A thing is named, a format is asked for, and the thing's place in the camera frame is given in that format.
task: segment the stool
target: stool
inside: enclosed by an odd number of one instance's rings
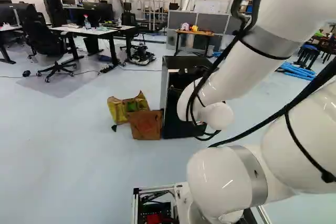
[[[315,46],[305,44],[299,50],[299,59],[293,62],[293,64],[299,65],[302,68],[311,69],[319,54],[320,51]]]

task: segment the black office chair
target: black office chair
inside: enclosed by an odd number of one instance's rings
[[[130,11],[125,11],[121,14],[121,24],[123,26],[135,26],[136,30],[134,32],[133,38],[137,37],[138,35],[142,35],[143,44],[146,45],[144,33],[141,32],[141,28],[138,25],[135,14],[131,13]],[[131,47],[138,49],[139,46],[131,45]]]
[[[60,38],[54,35],[49,28],[43,24],[40,20],[38,13],[33,5],[29,5],[26,10],[26,17],[23,21],[23,31],[26,35],[27,43],[32,47],[33,55],[36,53],[47,55],[47,56],[62,56],[71,50],[68,50],[68,44],[66,43],[67,36],[63,34]],[[51,71],[47,75],[45,81],[50,82],[50,77],[56,72],[61,70],[74,76],[74,72],[66,68],[73,67],[76,68],[77,65],[74,64],[59,64],[55,61],[52,67],[38,70],[36,75],[41,76],[43,72]]]

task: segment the blue object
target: blue object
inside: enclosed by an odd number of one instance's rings
[[[307,77],[307,76],[301,76],[299,74],[294,74],[294,73],[290,73],[290,72],[284,72],[285,75],[287,76],[294,76],[294,77],[297,77],[297,78],[300,78],[300,79],[305,79],[305,80],[308,80],[308,81],[312,81],[314,78],[311,78],[311,77]]]
[[[222,52],[213,52],[212,56],[219,57],[219,56],[221,56],[221,54],[222,54]]]
[[[247,13],[251,13],[252,12],[252,6],[251,5],[247,6],[246,12]]]
[[[316,74],[312,70],[299,68],[288,62],[284,62],[279,68],[285,70],[284,74],[287,76],[293,76],[308,81],[312,81],[315,78]]]
[[[104,61],[104,62],[112,62],[111,57],[106,56],[106,55],[99,55],[98,60],[99,60],[99,61]]]
[[[302,49],[311,49],[311,50],[318,51],[318,49],[315,46],[313,46],[313,45],[306,45],[306,44],[304,44],[301,48]]]

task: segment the white desk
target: white desk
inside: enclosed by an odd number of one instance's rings
[[[0,31],[15,31],[15,30],[20,30],[22,29],[21,26],[6,26],[6,27],[1,27]]]
[[[22,27],[20,26],[8,26],[8,27],[1,27],[0,28],[0,51],[3,55],[3,59],[0,59],[0,62],[4,62],[4,63],[9,63],[9,64],[15,64],[16,62],[11,60],[8,53],[7,53],[7,50],[6,50],[6,47],[4,45],[4,39],[3,39],[3,34],[5,32],[8,32],[8,31],[15,31],[15,30],[21,30]]]
[[[135,26],[122,26],[120,29],[114,28],[114,29],[108,29],[108,30],[97,30],[97,29],[86,29],[86,28],[71,28],[67,26],[60,26],[51,28],[50,30],[54,31],[66,31],[69,33],[74,33],[79,36],[83,37],[90,37],[95,39],[107,39],[110,44],[110,52],[111,52],[111,62],[114,66],[117,66],[119,64],[119,61],[117,59],[117,54],[115,53],[115,47],[114,47],[114,41],[113,41],[113,34],[115,33],[123,33],[126,36],[126,52],[128,58],[131,56],[131,39],[132,39],[132,33],[134,34],[134,30],[136,29]]]
[[[97,29],[86,29],[84,27],[81,28],[71,28],[67,26],[60,26],[60,27],[54,27],[50,28],[50,30],[56,30],[56,31],[67,31],[70,33],[75,33],[75,34],[87,34],[87,35],[96,35],[96,36],[101,36],[101,35],[106,35],[110,33],[115,33],[116,30],[107,30],[107,31],[100,31]]]

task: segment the yellow bag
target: yellow bag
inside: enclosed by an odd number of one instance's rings
[[[113,120],[117,125],[128,122],[127,112],[150,110],[146,97],[144,96],[142,91],[140,91],[140,93],[136,97],[125,100],[119,100],[115,97],[109,97],[107,99],[107,105],[109,107]]]

